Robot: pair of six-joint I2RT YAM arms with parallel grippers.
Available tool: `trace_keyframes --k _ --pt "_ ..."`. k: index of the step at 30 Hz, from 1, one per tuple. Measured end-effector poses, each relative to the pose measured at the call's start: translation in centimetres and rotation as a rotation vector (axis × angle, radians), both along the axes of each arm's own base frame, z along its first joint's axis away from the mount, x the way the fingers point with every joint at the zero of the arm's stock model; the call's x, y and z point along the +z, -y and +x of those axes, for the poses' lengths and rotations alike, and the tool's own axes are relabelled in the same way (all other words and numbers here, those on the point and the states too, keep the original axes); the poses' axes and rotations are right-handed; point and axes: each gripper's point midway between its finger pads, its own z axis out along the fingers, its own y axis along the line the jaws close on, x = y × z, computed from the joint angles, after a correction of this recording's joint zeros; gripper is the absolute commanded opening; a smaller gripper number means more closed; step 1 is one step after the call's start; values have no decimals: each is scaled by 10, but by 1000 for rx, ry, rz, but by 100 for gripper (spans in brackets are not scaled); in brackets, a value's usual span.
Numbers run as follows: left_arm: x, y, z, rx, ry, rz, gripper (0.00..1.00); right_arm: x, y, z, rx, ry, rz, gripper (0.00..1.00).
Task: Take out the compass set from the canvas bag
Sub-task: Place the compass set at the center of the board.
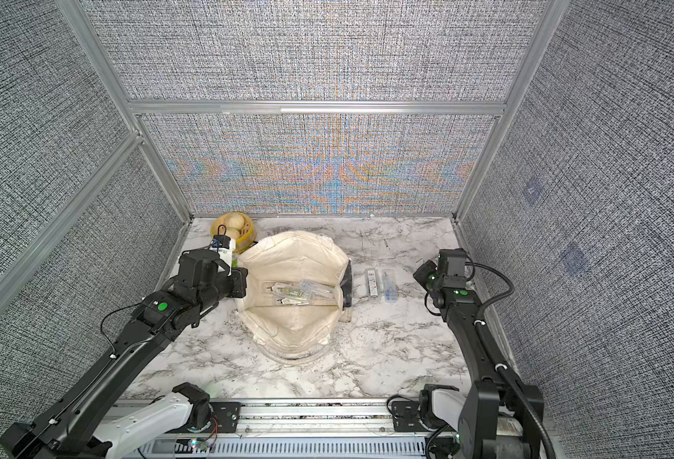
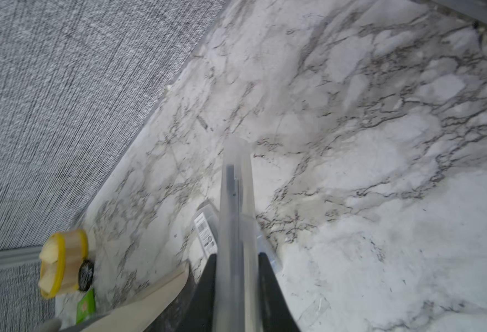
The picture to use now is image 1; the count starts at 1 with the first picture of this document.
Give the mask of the cream canvas tote bag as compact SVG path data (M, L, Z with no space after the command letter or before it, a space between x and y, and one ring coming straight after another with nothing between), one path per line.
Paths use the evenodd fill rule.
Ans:
M238 257L247 274L238 317L266 357L303 365L322 357L350 295L350 258L327 235L286 231Z

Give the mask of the clear compass case green label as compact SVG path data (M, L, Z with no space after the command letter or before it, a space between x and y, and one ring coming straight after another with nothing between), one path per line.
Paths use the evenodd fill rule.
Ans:
M270 282L264 285L264 290L279 305L330 306L336 304L333 288L315 281Z

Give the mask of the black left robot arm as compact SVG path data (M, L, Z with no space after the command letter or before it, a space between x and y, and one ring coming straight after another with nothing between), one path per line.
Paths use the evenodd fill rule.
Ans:
M184 330L224 298L244 298L248 271L215 271L188 286L170 278L163 289L135 304L132 317L109 350L58 401L30 423L15 423L0 436L11 458L111 458L130 449L97 430L127 387Z

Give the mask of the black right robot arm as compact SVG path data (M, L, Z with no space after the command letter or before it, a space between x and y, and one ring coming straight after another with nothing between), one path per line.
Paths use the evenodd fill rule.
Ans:
M431 430L426 457L555 457L541 390L522 380L486 319L491 306L514 293L513 282L463 249L440 251L436 261L417 268L414 279L427 310L455 337L471 377L465 397L447 384L427 384L419 393L419 418Z

